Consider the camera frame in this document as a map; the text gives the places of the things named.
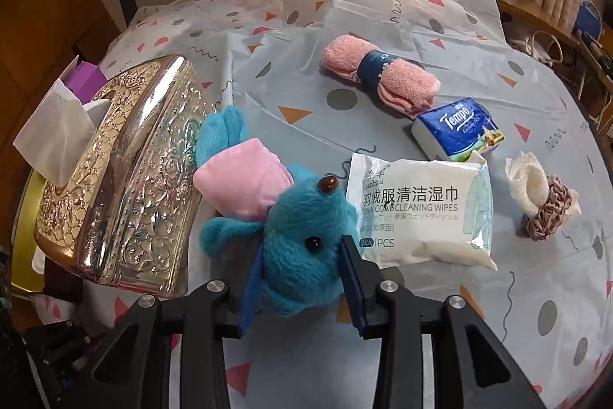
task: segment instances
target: tissue paper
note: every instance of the tissue paper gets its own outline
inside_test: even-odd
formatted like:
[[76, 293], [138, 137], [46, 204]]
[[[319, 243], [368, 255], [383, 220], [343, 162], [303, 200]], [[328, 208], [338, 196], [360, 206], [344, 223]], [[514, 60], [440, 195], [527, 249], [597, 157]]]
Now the tissue paper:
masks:
[[418, 115], [413, 137], [430, 160], [465, 162], [471, 152], [493, 150], [505, 136], [489, 112], [464, 98]]
[[81, 101], [56, 80], [13, 145], [54, 186], [64, 186], [96, 127]]

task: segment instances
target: scrunchie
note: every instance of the scrunchie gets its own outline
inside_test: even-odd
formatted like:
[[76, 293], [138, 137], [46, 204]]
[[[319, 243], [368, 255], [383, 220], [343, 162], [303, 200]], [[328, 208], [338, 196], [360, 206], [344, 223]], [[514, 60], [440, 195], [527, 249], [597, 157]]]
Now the scrunchie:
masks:
[[549, 195], [547, 201], [534, 217], [523, 218], [523, 227], [534, 241], [545, 241], [556, 233], [564, 222], [564, 214], [572, 204], [568, 188], [557, 175], [547, 178]]

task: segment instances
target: blue plush toy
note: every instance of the blue plush toy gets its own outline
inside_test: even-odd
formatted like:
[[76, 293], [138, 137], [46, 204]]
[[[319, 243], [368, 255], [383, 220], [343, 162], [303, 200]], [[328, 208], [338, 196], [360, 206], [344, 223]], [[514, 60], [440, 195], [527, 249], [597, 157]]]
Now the blue plush toy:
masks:
[[[246, 139], [236, 108], [209, 115], [196, 146], [198, 166]], [[351, 234], [357, 241], [356, 209], [346, 201], [338, 179], [320, 178], [299, 165], [286, 168], [293, 185], [279, 195], [265, 222], [214, 217], [200, 233], [204, 252], [217, 258], [231, 238], [262, 232], [262, 303], [280, 316], [336, 299], [342, 291], [340, 238]]]

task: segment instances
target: purple box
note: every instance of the purple box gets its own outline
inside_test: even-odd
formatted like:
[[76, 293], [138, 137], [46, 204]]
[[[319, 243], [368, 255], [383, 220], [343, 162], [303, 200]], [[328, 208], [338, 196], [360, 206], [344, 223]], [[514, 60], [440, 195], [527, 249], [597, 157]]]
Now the purple box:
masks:
[[64, 85], [79, 98], [82, 104], [89, 103], [94, 94], [107, 83], [106, 77], [96, 65], [81, 62], [69, 70], [63, 79]]

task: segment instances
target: cleaning wipes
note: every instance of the cleaning wipes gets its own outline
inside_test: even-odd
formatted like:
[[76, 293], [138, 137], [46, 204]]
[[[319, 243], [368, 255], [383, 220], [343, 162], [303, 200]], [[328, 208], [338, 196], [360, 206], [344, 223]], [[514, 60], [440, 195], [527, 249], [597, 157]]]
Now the cleaning wipes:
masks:
[[347, 200], [357, 209], [362, 258], [379, 268], [439, 260], [496, 269], [490, 176], [477, 152], [464, 163], [355, 153]]

